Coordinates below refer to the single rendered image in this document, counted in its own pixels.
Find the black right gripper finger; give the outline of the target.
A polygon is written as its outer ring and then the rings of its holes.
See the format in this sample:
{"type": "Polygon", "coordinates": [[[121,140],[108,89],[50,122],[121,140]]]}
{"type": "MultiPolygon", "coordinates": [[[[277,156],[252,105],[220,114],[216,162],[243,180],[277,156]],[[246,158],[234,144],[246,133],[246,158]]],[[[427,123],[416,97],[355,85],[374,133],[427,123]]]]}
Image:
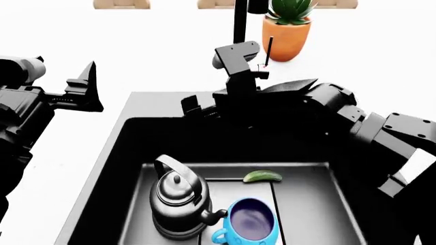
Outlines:
{"type": "Polygon", "coordinates": [[[308,91],[318,79],[304,79],[290,82],[284,82],[267,87],[261,90],[261,93],[281,93],[281,92],[297,92],[302,93],[308,91]]]}
{"type": "Polygon", "coordinates": [[[215,105],[201,108],[196,95],[182,99],[181,107],[185,118],[216,118],[219,116],[215,105]]]}

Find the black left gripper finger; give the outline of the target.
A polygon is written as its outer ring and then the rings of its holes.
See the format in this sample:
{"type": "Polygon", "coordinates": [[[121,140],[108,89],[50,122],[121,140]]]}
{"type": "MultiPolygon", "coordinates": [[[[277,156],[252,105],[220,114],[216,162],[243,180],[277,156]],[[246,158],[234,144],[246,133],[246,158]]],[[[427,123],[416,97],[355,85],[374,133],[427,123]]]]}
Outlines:
{"type": "Polygon", "coordinates": [[[103,112],[97,91],[96,64],[91,61],[77,79],[68,79],[65,89],[68,108],[82,112],[103,112]]]}

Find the dark metal kettle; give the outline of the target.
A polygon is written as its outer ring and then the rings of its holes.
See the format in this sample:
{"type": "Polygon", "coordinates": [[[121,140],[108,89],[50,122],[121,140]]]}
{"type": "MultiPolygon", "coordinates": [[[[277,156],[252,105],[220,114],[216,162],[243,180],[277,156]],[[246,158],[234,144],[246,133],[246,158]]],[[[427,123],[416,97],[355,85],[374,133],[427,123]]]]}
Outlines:
{"type": "Polygon", "coordinates": [[[149,202],[156,230],[169,240],[189,240],[228,216],[213,212],[207,181],[176,159],[163,154],[154,162],[157,181],[149,202]]]}

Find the blue ceramic mug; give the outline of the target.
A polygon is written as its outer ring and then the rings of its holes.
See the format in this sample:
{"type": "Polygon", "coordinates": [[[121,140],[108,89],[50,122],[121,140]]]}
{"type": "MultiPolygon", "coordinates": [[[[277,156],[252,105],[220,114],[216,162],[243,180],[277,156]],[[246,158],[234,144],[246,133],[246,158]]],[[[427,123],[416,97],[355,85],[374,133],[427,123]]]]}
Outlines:
{"type": "Polygon", "coordinates": [[[279,237],[277,217],[260,199],[247,197],[228,209],[223,227],[211,236],[214,244],[276,245],[279,237]]]}

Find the black kitchen sink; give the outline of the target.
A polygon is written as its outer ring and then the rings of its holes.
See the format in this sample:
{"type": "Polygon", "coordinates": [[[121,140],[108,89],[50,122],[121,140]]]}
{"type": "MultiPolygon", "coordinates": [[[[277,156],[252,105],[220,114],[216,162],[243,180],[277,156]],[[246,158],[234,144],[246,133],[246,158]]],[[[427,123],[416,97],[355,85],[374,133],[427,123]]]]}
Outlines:
{"type": "Polygon", "coordinates": [[[153,160],[167,154],[208,181],[214,210],[242,197],[278,215],[277,245],[368,245],[322,144],[288,130],[242,130],[220,120],[193,124],[188,93],[132,93],[54,245],[216,245],[207,227],[184,241],[156,230],[149,203],[153,160]],[[256,170],[280,182],[244,183],[256,170]]]}

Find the thin black rod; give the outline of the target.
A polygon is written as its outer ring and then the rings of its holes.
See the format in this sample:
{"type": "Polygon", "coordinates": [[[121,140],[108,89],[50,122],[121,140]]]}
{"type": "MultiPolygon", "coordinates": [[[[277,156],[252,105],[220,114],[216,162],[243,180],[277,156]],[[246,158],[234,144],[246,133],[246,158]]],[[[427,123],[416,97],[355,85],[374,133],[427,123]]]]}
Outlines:
{"type": "Polygon", "coordinates": [[[270,36],[269,42],[268,42],[268,49],[267,49],[267,52],[266,52],[266,60],[265,60],[265,63],[264,63],[264,67],[265,68],[268,67],[268,64],[269,64],[270,53],[271,53],[271,50],[272,50],[273,40],[274,40],[274,37],[270,36]]]}

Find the orange plant pot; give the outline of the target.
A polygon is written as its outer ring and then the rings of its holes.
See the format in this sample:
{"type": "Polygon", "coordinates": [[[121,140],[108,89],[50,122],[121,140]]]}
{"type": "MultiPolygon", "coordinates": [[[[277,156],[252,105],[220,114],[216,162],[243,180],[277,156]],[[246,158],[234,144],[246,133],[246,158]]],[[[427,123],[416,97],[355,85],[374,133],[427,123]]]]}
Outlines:
{"type": "Polygon", "coordinates": [[[265,17],[262,21],[262,45],[268,52],[270,37],[273,36],[270,59],[286,62],[294,59],[303,49],[311,23],[302,25],[279,25],[276,21],[265,17]]]}

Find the green cucumber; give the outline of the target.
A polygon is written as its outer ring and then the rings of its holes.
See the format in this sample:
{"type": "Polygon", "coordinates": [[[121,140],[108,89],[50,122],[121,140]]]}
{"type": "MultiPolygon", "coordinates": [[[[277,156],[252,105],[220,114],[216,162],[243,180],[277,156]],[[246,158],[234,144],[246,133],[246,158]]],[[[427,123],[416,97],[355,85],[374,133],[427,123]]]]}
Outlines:
{"type": "Polygon", "coordinates": [[[259,181],[273,181],[273,182],[280,182],[282,181],[283,177],[270,170],[256,170],[248,173],[243,178],[244,183],[252,183],[252,182],[259,182],[259,181]]]}

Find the green succulent plant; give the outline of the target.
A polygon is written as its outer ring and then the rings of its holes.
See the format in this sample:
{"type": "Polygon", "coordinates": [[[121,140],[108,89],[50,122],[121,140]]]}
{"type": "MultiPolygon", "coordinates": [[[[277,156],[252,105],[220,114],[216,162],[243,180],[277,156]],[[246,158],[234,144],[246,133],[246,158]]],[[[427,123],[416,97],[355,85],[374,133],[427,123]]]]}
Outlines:
{"type": "Polygon", "coordinates": [[[267,18],[277,25],[307,25],[310,13],[317,7],[314,0],[270,0],[267,18]]]}

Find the black kitchen faucet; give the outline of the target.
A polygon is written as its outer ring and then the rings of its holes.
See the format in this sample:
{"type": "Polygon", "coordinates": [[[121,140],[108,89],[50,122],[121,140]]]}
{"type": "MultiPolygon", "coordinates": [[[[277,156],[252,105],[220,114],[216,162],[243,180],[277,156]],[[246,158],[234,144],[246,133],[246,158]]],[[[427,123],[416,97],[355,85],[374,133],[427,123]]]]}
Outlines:
{"type": "Polygon", "coordinates": [[[267,14],[269,0],[235,0],[233,44],[245,42],[247,14],[267,14]]]}

